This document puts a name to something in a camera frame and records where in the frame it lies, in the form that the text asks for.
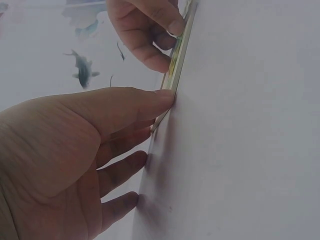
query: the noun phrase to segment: painted fish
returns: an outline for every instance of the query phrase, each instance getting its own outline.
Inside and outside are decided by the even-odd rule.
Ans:
[[[118,49],[119,49],[119,51],[120,51],[121,58],[122,58],[122,60],[124,61],[126,58],[125,58],[123,52],[121,51],[121,49],[120,49],[120,47],[119,47],[119,42],[118,42],[118,41],[116,42],[116,45],[117,45],[117,47],[118,47]]]
[[[94,78],[98,75],[100,75],[100,72],[93,71],[91,69],[92,61],[87,61],[87,58],[85,56],[80,56],[78,53],[76,53],[74,50],[71,50],[71,54],[64,55],[67,56],[75,56],[75,67],[79,69],[78,74],[73,74],[72,76],[76,79],[79,79],[79,82],[83,89],[86,89],[89,86],[89,81],[91,78]]]

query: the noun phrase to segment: right hand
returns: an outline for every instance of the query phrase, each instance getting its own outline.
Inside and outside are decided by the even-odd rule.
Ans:
[[[148,68],[165,73],[170,50],[185,28],[178,9],[178,0],[106,0],[107,11],[120,39],[132,54]]]

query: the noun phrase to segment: hand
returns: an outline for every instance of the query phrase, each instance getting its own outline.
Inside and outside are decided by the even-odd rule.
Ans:
[[[0,236],[7,238],[0,238],[92,240],[125,216],[135,192],[101,198],[138,172],[147,154],[97,169],[148,139],[172,102],[169,90],[110,87],[1,112]]]
[[[106,0],[109,18],[122,42],[148,68],[165,73],[171,49],[185,22],[178,10],[178,0]]]

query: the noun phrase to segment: white wall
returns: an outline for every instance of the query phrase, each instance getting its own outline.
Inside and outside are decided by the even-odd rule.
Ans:
[[[320,1],[200,0],[133,240],[317,240]]]

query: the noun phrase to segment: finger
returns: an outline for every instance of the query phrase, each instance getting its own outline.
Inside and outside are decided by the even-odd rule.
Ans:
[[[170,36],[168,32],[158,24],[151,28],[151,32],[154,43],[162,50],[167,51],[172,49],[177,41],[176,38]]]
[[[175,36],[183,33],[185,21],[179,10],[168,0],[130,0],[130,2],[169,33]]]
[[[152,39],[149,39],[148,33],[144,30],[122,30],[118,34],[129,51],[147,68],[160,73],[168,71],[170,57],[153,46]]]
[[[101,145],[96,154],[97,169],[106,165],[111,159],[124,154],[135,146],[143,143],[151,135],[150,127],[137,130],[131,135],[123,138],[117,138]]]
[[[136,174],[144,167],[146,160],[147,154],[144,151],[137,151],[121,161],[98,170],[100,197],[104,197]]]
[[[179,0],[169,0],[169,2],[170,2],[175,8],[178,8]]]
[[[123,128],[123,129],[111,134],[110,139],[114,140],[114,139],[118,139],[118,138],[124,138],[124,137],[132,134],[135,131],[150,127],[151,125],[153,125],[155,123],[155,121],[156,121],[156,119],[135,122],[135,123]]]
[[[102,232],[107,230],[112,224],[122,219],[138,202],[138,194],[128,192],[125,195],[102,204]]]
[[[56,99],[90,123],[101,142],[135,122],[155,119],[174,100],[171,90],[144,91],[133,87],[103,89],[58,95]]]

